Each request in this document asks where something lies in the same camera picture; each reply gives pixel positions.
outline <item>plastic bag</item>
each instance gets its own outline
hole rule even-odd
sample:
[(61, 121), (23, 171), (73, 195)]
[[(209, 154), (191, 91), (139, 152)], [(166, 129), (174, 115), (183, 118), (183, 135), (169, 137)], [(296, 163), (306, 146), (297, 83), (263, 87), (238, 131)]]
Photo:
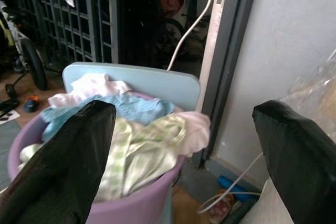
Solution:
[(300, 77), (282, 101), (315, 121), (336, 143), (336, 60), (328, 60), (310, 76)]

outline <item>wooden floor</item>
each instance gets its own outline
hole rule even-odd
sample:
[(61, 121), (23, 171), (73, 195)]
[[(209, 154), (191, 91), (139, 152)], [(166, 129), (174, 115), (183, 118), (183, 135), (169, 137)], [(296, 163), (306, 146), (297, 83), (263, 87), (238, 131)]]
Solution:
[[(8, 99), (5, 92), (5, 84), (13, 83), (17, 78), (18, 74), (8, 72), (2, 73), (0, 75), (0, 100), (4, 101)], [(34, 116), (36, 116), (41, 110), (48, 107), (47, 99), (54, 94), (64, 93), (65, 90), (61, 85), (60, 76), (56, 74), (51, 74), (48, 76), (48, 90), (40, 91), (38, 90), (31, 76), (25, 76), (17, 85), (15, 85), (15, 90), (18, 95), (20, 102), (19, 107), (16, 111), (21, 115), (16, 119), (20, 127), (23, 127), (27, 122), (29, 122)], [(39, 107), (38, 111), (35, 113), (26, 113), (23, 110), (23, 104), (28, 96), (37, 95), (39, 96)], [(173, 188), (173, 212), (174, 212), (174, 224), (209, 224), (207, 215), (198, 215), (196, 213), (200, 204), (193, 199), (189, 194), (187, 194), (181, 187), (175, 186)]]

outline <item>tire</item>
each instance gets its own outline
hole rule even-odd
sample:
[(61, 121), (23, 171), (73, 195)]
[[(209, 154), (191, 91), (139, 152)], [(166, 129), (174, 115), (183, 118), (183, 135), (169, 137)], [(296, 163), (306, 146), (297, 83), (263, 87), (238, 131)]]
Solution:
[(5, 90), (6, 90), (6, 93), (8, 94), (8, 96), (9, 96), (9, 98), (16, 98), (17, 97), (14, 86), (12, 84), (6, 84), (5, 85)]
[(154, 39), (157, 56), (161, 59), (170, 59), (183, 35), (184, 29), (177, 20), (172, 18), (165, 20), (161, 24), (161, 29)]
[(24, 38), (21, 40), (21, 49), (36, 87), (39, 90), (47, 90), (47, 78), (43, 63), (36, 52), (34, 44), (30, 39)]

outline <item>bicycle wheel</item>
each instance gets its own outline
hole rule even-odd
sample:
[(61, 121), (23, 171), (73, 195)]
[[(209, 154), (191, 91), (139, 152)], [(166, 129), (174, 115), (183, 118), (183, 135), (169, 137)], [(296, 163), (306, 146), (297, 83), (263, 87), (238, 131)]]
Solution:
[(182, 25), (172, 18), (165, 20), (159, 34), (156, 36), (155, 45), (161, 56), (173, 56), (174, 50), (184, 34)]
[(47, 90), (47, 78), (44, 73), (43, 63), (39, 58), (35, 46), (30, 39), (21, 39), (21, 49), (26, 63), (29, 66), (29, 73), (39, 90)]

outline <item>purple laundry basket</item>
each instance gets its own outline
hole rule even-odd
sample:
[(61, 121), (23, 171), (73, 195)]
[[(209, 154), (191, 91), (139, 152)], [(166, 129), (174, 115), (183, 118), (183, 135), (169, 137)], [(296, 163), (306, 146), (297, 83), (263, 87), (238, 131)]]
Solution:
[[(19, 132), (13, 141), (8, 155), (8, 173), (13, 180), (18, 174), (21, 164), (21, 150), (34, 143), (41, 143), (41, 135), (47, 124), (39, 115), (34, 117)], [(162, 213), (171, 182), (178, 175), (184, 157), (178, 157), (173, 169), (162, 175), (157, 181), (137, 193), (115, 201), (93, 203), (87, 224), (157, 224)]]

